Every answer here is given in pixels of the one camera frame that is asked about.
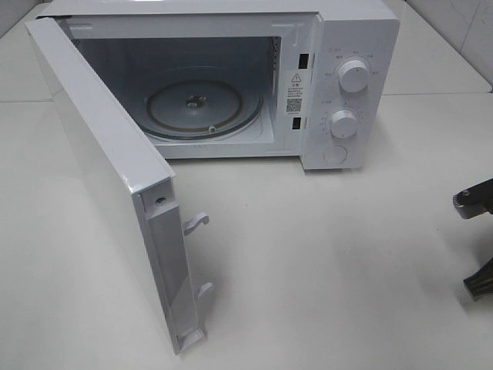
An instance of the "white knob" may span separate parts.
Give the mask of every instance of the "white knob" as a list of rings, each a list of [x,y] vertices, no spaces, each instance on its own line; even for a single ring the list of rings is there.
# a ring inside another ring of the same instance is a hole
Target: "white knob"
[[[348,93],[357,93],[368,85],[370,71],[366,63],[360,59],[351,59],[339,68],[340,87]]]
[[[353,136],[357,130],[357,118],[350,110],[340,110],[330,118],[330,131],[339,139]]]

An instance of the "screw hole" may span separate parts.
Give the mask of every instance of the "screw hole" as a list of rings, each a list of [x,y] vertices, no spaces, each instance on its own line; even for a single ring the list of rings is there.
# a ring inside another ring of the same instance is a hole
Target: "screw hole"
[[[156,206],[162,206],[166,202],[165,197],[160,197],[156,199]]]

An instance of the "control panel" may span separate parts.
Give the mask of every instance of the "control panel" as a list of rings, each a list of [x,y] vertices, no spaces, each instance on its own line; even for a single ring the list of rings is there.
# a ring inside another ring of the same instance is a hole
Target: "control panel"
[[[325,22],[304,132],[304,168],[361,167],[399,21]]]

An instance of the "tiled wall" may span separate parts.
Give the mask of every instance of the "tiled wall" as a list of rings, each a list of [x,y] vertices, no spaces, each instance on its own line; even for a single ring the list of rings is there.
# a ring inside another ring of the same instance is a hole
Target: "tiled wall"
[[[493,0],[407,0],[493,83]]]
[[[0,0],[0,37],[42,0]]]

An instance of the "qr code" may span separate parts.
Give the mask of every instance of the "qr code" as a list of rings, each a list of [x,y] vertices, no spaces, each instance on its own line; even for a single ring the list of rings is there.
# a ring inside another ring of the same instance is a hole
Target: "qr code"
[[[303,101],[302,99],[288,99],[286,112],[288,112],[288,113],[301,112],[301,102],[302,101]]]

